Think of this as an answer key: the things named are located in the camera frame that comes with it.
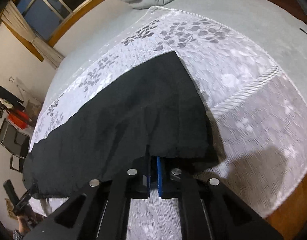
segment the curtain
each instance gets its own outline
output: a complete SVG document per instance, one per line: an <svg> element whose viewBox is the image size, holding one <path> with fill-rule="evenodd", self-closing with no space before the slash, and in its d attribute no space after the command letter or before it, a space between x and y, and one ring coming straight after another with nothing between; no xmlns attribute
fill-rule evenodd
<svg viewBox="0 0 307 240"><path fill-rule="evenodd" d="M53 68L59 67L64 57L34 33L12 1L7 4L1 19L13 28L21 37L32 43L37 51L52 65Z"/></svg>

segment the white wall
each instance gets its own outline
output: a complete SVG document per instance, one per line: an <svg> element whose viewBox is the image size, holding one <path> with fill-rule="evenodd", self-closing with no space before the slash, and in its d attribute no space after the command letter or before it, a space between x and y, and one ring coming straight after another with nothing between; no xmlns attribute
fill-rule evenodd
<svg viewBox="0 0 307 240"><path fill-rule="evenodd" d="M101 27L102 23L108 22L130 7L119 0L106 0L88 12L58 41L55 48L64 56L77 48L79 44L89 39L92 34ZM40 62L28 49L23 46L15 36L0 25L0 85L21 98L19 90L8 81L12 76L22 87L43 102L48 87L55 75L55 70L46 62ZM10 153L0 145L0 220L5 227L15 229L18 225L16 220L7 216L5 204L6 193L3 182L11 179L18 195L25 192L22 184L22 175L17 171L11 171Z"/></svg>

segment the round metal bolt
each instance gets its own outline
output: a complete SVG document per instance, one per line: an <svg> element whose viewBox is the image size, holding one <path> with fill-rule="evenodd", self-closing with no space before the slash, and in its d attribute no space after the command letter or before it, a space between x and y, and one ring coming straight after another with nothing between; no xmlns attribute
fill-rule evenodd
<svg viewBox="0 0 307 240"><path fill-rule="evenodd" d="M174 168L174 169L171 170L171 173L172 173L173 175L180 175L181 172L182 172L182 170L180 170L180 169L178 169L178 168Z"/></svg>
<svg viewBox="0 0 307 240"><path fill-rule="evenodd" d="M213 186L218 186L220 181L216 178L212 178L212 179L209 180L209 183Z"/></svg>
<svg viewBox="0 0 307 240"><path fill-rule="evenodd" d="M100 181L98 179L92 179L91 181L89 181L89 185L91 187L97 187L99 186L99 184L100 184Z"/></svg>
<svg viewBox="0 0 307 240"><path fill-rule="evenodd" d="M127 171L129 176L133 176L136 175L138 173L138 171L136 169L130 169Z"/></svg>

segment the chair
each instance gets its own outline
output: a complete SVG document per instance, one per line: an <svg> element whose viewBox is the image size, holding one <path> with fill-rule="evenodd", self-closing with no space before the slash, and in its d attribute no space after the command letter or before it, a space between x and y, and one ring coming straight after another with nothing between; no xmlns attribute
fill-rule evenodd
<svg viewBox="0 0 307 240"><path fill-rule="evenodd" d="M24 159L28 154L30 137L17 130L6 119L0 128L0 144L11 152L10 169L22 173ZM13 167L14 157L19 158L19 169Z"/></svg>

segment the plaid sleeve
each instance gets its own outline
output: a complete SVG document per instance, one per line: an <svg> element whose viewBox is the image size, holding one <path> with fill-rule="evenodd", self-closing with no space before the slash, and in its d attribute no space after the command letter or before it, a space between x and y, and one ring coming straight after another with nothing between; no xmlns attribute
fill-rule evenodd
<svg viewBox="0 0 307 240"><path fill-rule="evenodd" d="M21 234L17 229L14 230L14 233L13 233L13 239L14 240L22 240L24 237L23 234Z"/></svg>

